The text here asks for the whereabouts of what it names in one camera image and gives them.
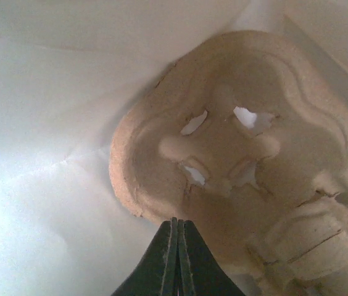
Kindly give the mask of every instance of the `black pointed object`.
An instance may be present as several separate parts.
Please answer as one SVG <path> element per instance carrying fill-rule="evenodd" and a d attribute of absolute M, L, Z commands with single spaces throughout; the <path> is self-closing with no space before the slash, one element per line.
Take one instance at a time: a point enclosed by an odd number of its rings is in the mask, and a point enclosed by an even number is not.
<path fill-rule="evenodd" d="M 172 218 L 113 296 L 245 296 L 215 261 L 192 221 Z"/>

